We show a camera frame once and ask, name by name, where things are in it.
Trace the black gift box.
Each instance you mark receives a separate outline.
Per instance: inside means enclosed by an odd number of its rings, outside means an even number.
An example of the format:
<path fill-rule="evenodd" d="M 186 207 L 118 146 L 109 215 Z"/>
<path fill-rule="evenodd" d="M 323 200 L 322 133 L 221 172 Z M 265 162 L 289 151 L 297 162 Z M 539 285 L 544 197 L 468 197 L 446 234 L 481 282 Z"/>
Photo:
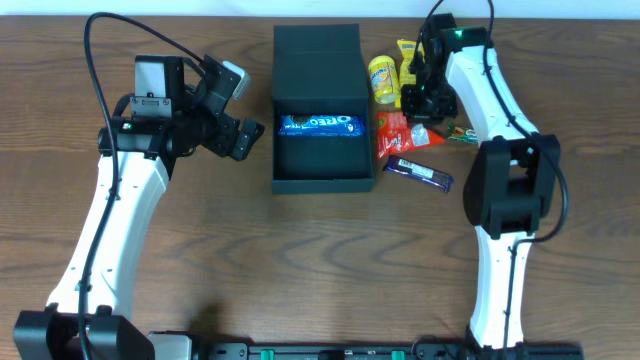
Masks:
<path fill-rule="evenodd" d="M 357 24 L 277 25 L 272 69 L 275 194 L 369 192 L 375 183 L 367 70 Z M 284 115 L 351 115 L 359 136 L 285 136 Z"/>

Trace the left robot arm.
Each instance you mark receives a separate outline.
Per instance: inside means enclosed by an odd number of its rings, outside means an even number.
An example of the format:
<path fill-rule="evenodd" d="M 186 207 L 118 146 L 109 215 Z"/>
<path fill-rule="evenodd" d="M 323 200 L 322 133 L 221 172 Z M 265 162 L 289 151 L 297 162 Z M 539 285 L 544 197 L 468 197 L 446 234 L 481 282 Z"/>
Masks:
<path fill-rule="evenodd" d="M 244 160 L 264 131 L 225 112 L 250 82 L 235 64 L 139 55 L 135 87 L 99 132 L 98 180 L 81 236 L 41 311 L 13 330 L 24 359 L 189 359 L 186 335 L 150 334 L 130 321 L 134 282 L 155 208 L 175 163 L 199 146 Z"/>

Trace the red snack bag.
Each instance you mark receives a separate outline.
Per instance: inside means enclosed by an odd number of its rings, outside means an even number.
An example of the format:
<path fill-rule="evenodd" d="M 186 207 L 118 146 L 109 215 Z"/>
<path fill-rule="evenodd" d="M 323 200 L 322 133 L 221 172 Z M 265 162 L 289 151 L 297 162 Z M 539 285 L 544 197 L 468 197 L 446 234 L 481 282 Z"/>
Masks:
<path fill-rule="evenodd" d="M 377 113 L 377 158 L 443 144 L 446 139 L 422 123 L 410 124 L 402 112 Z"/>

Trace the blue Oreo cookie pack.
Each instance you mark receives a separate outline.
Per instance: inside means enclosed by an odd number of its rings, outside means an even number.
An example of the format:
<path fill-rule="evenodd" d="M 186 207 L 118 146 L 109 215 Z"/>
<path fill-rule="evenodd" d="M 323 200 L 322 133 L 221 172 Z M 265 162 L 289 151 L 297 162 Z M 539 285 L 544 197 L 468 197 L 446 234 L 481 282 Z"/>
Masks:
<path fill-rule="evenodd" d="M 281 136 L 357 137 L 365 134 L 363 118 L 352 115 L 282 115 Z"/>

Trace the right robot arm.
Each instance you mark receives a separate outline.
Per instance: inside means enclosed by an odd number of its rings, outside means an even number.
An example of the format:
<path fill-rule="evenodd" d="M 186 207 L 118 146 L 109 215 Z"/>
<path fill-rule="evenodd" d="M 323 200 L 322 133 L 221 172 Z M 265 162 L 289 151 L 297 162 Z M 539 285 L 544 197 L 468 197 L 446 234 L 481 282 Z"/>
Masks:
<path fill-rule="evenodd" d="M 527 119 L 501 73 L 490 27 L 460 27 L 450 13 L 430 14 L 401 89 L 407 120 L 427 128 L 464 110 L 478 152 L 463 207 L 479 247 L 476 303 L 469 324 L 482 355 L 512 358 L 524 340 L 520 320 L 529 250 L 549 213 L 553 191 L 568 200 L 560 144 Z"/>

